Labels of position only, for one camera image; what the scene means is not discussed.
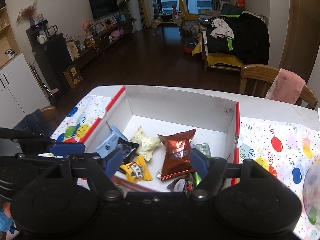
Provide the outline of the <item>operator hand blue sleeve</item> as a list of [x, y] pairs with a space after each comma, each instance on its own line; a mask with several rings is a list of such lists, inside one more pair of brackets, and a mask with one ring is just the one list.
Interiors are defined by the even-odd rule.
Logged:
[[14, 226], [14, 221], [10, 212], [10, 203], [4, 202], [1, 207], [1, 231], [7, 232]]

